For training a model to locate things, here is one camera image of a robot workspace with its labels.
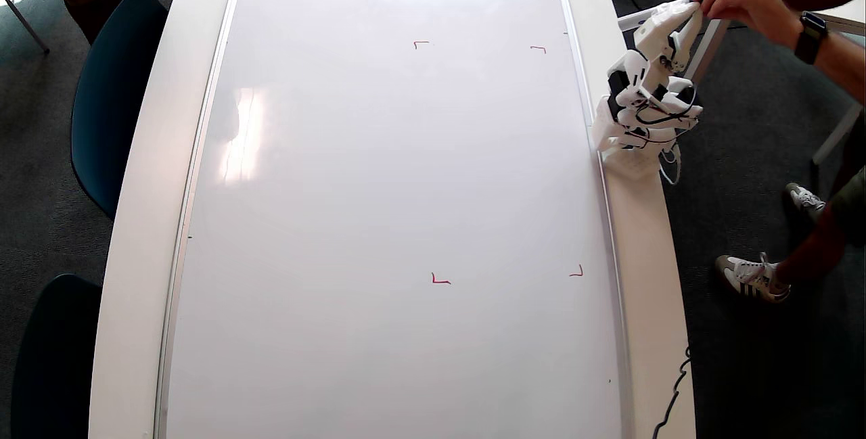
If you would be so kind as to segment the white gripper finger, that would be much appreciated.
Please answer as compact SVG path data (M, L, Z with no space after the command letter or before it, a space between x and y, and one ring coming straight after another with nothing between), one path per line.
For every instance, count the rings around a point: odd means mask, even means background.
M671 1L657 5L634 33L636 48L643 49L643 39L646 37L673 37L673 32L679 30L691 16L701 16L700 4L695 1Z
M691 16L683 26L673 32L673 71L682 73L689 65L691 48L703 25L702 16Z

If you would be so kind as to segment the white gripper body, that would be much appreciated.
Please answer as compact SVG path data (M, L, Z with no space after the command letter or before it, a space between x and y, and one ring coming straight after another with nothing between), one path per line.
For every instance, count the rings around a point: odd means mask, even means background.
M646 37L643 56L647 59L643 81L663 81L684 71L684 44L680 37Z

